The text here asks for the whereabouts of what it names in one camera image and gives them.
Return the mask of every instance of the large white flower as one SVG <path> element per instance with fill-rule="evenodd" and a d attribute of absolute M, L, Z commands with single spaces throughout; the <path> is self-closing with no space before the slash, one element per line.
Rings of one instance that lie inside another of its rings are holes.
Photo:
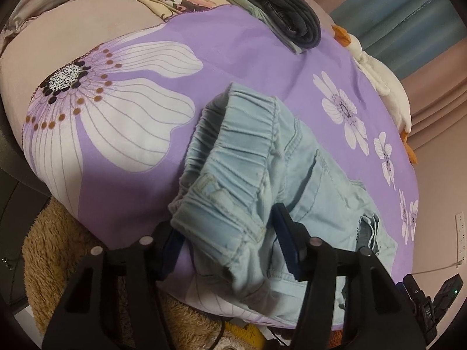
<path fill-rule="evenodd" d="M 193 51 L 170 41 L 129 43 L 163 27 L 95 47 L 55 71 L 33 95 L 23 127 L 26 158 L 75 217 L 83 174 L 82 135 L 116 166 L 147 171 L 169 149 L 170 132 L 194 116 L 189 97 L 145 77 L 147 72 L 167 78 L 198 72 L 203 64 Z"/>
<path fill-rule="evenodd" d="M 321 76 L 323 80 L 314 74 L 313 82 L 326 96 L 322 101 L 325 112 L 335 124 L 344 123 L 344 133 L 350 148 L 354 150 L 358 142 L 363 153 L 369 155 L 367 130 L 363 121 L 356 116 L 357 107 L 343 90 L 337 90 L 326 72 L 321 72 Z"/>
<path fill-rule="evenodd" d="M 401 219 L 402 219 L 402 236 L 405 239 L 405 244 L 409 240 L 409 213 L 407 212 L 407 206 L 405 205 L 404 192 L 399 189 L 399 197 L 401 199 Z"/>
<path fill-rule="evenodd" d="M 415 239 L 415 228 L 417 226 L 417 214 L 419 213 L 419 201 L 410 203 L 410 213 L 409 213 L 409 224 L 410 224 L 410 234 L 412 235 L 412 241 Z"/>
<path fill-rule="evenodd" d="M 389 143 L 386 143 L 386 133 L 381 132 L 379 138 L 375 138 L 373 140 L 374 143 L 374 150 L 377 152 L 379 158 L 383 160 L 381 164 L 382 168 L 382 173 L 384 175 L 384 178 L 388 182 L 388 185 L 394 186 L 395 190 L 395 184 L 394 184 L 394 166 L 392 164 L 392 161 L 389 159 L 391 157 L 391 152 L 392 152 L 392 146 Z"/>

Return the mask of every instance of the black cable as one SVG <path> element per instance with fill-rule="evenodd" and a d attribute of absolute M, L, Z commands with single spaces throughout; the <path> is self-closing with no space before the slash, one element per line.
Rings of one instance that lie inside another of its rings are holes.
<path fill-rule="evenodd" d="M 222 338 L 222 336 L 224 335 L 224 330 L 226 329 L 226 322 L 224 321 L 224 319 L 221 319 L 220 321 L 220 332 L 219 332 L 219 335 L 217 336 L 216 340 L 214 341 L 214 343 L 211 345 L 211 347 L 208 349 L 208 350 L 214 350 L 214 348 L 217 346 L 217 344 L 219 343 L 220 339 Z"/>
<path fill-rule="evenodd" d="M 271 330 L 271 328 L 269 328 L 269 331 L 270 331 L 270 332 L 272 333 L 272 335 L 276 338 L 276 340 L 278 340 L 279 342 L 281 342 L 281 344 L 282 344 L 283 346 L 289 347 L 288 345 L 286 345 L 286 343 L 285 343 L 282 339 L 279 338 L 279 336 L 278 336 L 276 333 L 274 333 L 274 332 Z"/>

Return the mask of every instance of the bed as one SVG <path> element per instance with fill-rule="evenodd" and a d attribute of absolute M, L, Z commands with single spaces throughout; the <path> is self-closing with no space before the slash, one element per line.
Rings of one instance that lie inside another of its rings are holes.
<path fill-rule="evenodd" d="M 179 55 L 162 51 L 165 68 L 129 55 L 138 46 L 155 51 L 155 44 L 169 42 Z M 200 112 L 235 81 L 278 97 L 311 128 L 347 177 L 364 185 L 397 242 L 388 267 L 393 280 L 412 270 L 419 198 L 414 170 L 383 102 L 324 25 L 319 46 L 295 55 L 236 6 L 163 23 L 136 0 L 73 0 L 31 21 L 6 46 L 0 67 L 3 105 L 29 165 L 109 248 L 130 245 L 168 218 L 166 207 L 177 194 Z M 82 86 L 76 95 L 64 90 L 60 98 L 69 101 L 54 105 L 57 99 L 50 102 L 47 83 L 66 79 L 71 69 L 86 72 Z M 148 99 L 148 90 L 163 91 L 177 103 L 160 100 L 163 109 L 154 102 L 132 110 L 128 104 L 135 103 L 135 91 Z M 112 103 L 117 100 L 126 102 Z M 102 113 L 103 103 L 113 110 Z M 153 121 L 143 119 L 143 111 Z M 120 139 L 112 142 L 116 136 Z M 152 156 L 143 147 L 156 137 L 164 145 L 152 148 L 159 153 Z M 294 326 L 213 295 L 197 278 L 188 244 L 161 287 L 206 312 Z"/>

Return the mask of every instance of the beige cushion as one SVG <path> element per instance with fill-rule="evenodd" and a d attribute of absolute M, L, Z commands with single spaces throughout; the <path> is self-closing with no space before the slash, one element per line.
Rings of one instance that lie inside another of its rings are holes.
<path fill-rule="evenodd" d="M 73 0 L 41 14 L 0 58 L 0 92 L 16 140 L 32 94 L 52 72 L 94 46 L 162 23 L 136 0 Z"/>

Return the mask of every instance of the white power strip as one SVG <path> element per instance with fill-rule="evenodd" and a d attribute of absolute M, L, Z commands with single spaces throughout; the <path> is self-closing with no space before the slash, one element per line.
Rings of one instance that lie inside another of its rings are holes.
<path fill-rule="evenodd" d="M 464 212 L 456 214 L 456 226 L 457 226 L 457 261 L 462 261 L 462 264 L 466 262 L 466 222 L 464 219 Z"/>

